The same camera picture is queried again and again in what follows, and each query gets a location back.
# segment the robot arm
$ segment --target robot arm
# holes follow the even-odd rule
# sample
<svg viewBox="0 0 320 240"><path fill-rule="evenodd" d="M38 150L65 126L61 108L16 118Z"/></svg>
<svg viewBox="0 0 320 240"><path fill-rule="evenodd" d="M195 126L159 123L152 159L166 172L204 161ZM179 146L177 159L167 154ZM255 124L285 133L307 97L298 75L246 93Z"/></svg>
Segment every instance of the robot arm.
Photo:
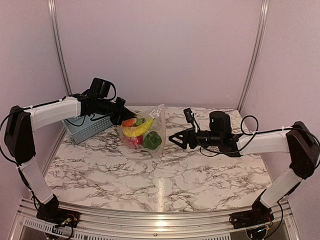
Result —
<svg viewBox="0 0 320 240"><path fill-rule="evenodd" d="M77 219L79 213L58 208L59 201L49 189L35 160L33 132L65 119L90 114L108 115L114 125L120 125L123 120L134 117L135 114L124 107L126 102L124 99L117 97L115 102L105 99L110 86L113 86L111 82L95 78L90 89L83 94L73 94L28 109L12 107L4 142L18 165L23 182L32 190L39 202L37 218L59 224L69 215L76 216ZM77 221L73 221L72 224L76 227Z"/></svg>
<svg viewBox="0 0 320 240"><path fill-rule="evenodd" d="M290 128L262 134L232 134L230 117L221 111L210 113L210 131L200 130L190 108L184 110L192 128L169 136L178 146L191 149L196 146L219 147L220 153L240 157L260 153L290 153L291 164L252 204L252 210L231 214L230 222L235 229L269 222L274 216L271 207L284 196L292 193L300 182L310 177L317 166L319 146L311 137L303 122L297 121Z"/></svg>

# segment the blue basket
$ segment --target blue basket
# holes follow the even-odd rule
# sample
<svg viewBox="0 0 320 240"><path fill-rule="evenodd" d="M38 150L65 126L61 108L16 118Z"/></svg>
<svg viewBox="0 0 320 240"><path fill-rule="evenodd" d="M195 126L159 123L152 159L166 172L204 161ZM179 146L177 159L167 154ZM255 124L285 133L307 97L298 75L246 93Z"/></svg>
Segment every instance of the blue basket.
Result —
<svg viewBox="0 0 320 240"><path fill-rule="evenodd" d="M94 118L99 117L102 117L102 115L96 114ZM81 125L84 120L84 116L73 117L68 120L75 125ZM109 117L104 117L97 121L91 121L88 116L85 118L82 126L73 126L66 120L63 120L62 123L76 144L91 138L93 135L96 135L113 125Z"/></svg>

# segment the pink wall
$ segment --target pink wall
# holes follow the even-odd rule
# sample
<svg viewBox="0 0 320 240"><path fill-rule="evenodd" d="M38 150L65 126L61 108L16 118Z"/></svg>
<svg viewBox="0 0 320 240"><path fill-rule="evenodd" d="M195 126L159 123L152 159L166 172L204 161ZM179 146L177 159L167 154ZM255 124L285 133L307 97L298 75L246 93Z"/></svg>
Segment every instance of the pink wall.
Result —
<svg viewBox="0 0 320 240"><path fill-rule="evenodd" d="M65 94L51 32L48 1L0 1L0 119L14 105L52 101ZM36 157L44 165L62 129L35 133ZM3 143L3 131L0 136ZM7 239L26 188L15 166L0 156L0 238Z"/></svg>
<svg viewBox="0 0 320 240"><path fill-rule="evenodd" d="M304 121L320 136L320 2L272 0L261 53L242 115L261 130ZM263 159L272 179L289 166L286 154ZM289 197L302 240L320 236L320 171Z"/></svg>
<svg viewBox="0 0 320 240"><path fill-rule="evenodd" d="M257 34L257 0L57 0L72 90L94 77L128 103L236 108Z"/></svg>

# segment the marble tabletop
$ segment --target marble tabletop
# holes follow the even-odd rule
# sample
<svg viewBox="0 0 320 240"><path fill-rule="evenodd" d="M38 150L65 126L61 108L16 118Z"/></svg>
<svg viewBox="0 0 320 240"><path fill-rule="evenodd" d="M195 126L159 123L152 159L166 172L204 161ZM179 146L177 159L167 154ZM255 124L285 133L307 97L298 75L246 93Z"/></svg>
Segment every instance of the marble tabletop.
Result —
<svg viewBox="0 0 320 240"><path fill-rule="evenodd" d="M114 126L80 144L67 134L46 182L60 201L97 208L191 212L250 206L271 184L260 155L206 157L198 147L184 150L171 143L168 136L190 127L183 109L165 108L166 142L160 159L125 146ZM233 132L240 132L237 110L194 107L201 129L209 128L214 110L228 113Z"/></svg>

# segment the plastic bag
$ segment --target plastic bag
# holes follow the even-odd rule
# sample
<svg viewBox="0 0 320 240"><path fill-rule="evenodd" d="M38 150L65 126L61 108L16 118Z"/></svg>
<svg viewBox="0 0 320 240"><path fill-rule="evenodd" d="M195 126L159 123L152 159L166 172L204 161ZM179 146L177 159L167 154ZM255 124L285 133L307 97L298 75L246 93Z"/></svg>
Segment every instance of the plastic bag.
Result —
<svg viewBox="0 0 320 240"><path fill-rule="evenodd" d="M166 142L165 105L152 107L123 121L118 133L125 145L143 149L158 159Z"/></svg>

